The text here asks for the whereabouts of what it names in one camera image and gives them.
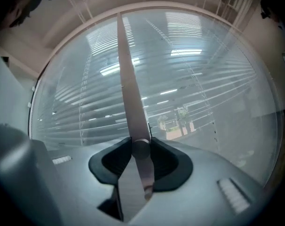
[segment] beige wall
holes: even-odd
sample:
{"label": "beige wall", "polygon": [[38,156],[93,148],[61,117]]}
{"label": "beige wall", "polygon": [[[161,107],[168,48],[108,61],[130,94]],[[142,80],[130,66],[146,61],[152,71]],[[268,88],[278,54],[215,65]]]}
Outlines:
{"label": "beige wall", "polygon": [[278,25],[272,19],[262,19],[261,6],[258,5],[243,35],[265,62],[285,109],[285,62],[282,58],[285,34]]}

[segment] reflective surface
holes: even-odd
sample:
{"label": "reflective surface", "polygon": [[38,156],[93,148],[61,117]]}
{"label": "reflective surface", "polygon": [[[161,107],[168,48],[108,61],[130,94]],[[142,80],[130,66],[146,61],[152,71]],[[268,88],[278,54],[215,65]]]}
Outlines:
{"label": "reflective surface", "polygon": [[[265,184],[278,152],[277,97],[240,35],[177,10],[136,11],[123,20],[152,135],[218,153]],[[129,135],[116,18],[79,35],[50,62],[31,120],[32,138],[48,150]]]}

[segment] glass surface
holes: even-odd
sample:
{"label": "glass surface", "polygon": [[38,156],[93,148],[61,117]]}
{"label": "glass surface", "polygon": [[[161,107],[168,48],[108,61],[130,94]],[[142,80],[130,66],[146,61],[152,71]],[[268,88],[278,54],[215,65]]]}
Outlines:
{"label": "glass surface", "polygon": [[123,15],[154,137],[220,154],[265,184],[277,156],[277,98],[230,27],[198,13]]}
{"label": "glass surface", "polygon": [[118,63],[116,18],[65,46],[36,91],[32,138],[57,150],[127,137]]}

